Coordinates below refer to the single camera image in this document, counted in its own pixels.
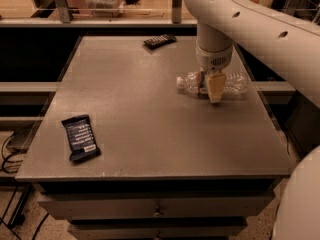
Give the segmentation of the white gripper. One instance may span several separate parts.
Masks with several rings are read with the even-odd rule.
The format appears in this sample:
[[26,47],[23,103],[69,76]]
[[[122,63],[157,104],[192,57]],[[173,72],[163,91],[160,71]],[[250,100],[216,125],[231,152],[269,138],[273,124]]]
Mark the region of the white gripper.
[[196,45],[196,58],[202,71],[198,74],[198,94],[207,93],[212,104],[219,103],[222,99],[223,89],[226,83],[226,74],[222,72],[209,73],[205,77],[205,72],[220,71],[226,68],[232,59],[233,47],[229,46],[222,51],[206,51]]

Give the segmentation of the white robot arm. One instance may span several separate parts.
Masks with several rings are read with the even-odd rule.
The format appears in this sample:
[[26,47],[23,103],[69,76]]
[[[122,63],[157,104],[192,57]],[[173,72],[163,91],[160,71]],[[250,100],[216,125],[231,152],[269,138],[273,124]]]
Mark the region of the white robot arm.
[[[250,0],[184,0],[197,19],[196,54],[204,71],[231,61],[244,47],[320,106],[319,27]],[[272,240],[320,240],[320,146],[292,172],[279,204]]]

